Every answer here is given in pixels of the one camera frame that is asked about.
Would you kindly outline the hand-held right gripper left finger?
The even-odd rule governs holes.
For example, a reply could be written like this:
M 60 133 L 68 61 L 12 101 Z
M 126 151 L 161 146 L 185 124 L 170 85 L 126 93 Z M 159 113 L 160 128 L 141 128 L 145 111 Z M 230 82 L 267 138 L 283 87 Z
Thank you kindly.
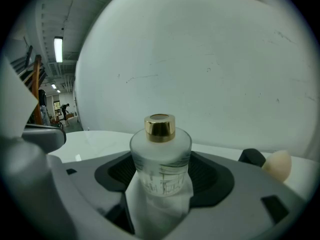
M 52 180 L 72 227 L 69 240 L 135 240 L 125 192 L 133 179 L 131 154 L 123 151 L 63 163 L 48 156 Z

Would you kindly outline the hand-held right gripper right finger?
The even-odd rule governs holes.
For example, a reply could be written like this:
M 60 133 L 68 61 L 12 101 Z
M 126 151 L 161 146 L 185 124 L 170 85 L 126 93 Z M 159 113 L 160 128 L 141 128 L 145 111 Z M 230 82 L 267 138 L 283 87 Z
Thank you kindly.
M 168 240 L 272 240 L 295 221 L 305 201 L 262 166 L 257 150 L 238 160 L 192 152 L 188 215 Z

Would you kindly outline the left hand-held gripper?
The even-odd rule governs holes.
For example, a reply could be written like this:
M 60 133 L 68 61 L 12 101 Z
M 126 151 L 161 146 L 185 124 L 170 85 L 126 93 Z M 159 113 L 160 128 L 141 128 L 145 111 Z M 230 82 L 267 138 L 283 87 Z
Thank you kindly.
M 48 155 L 22 139 L 37 104 L 9 60 L 0 57 L 0 238 L 74 240 L 76 230 L 55 186 Z

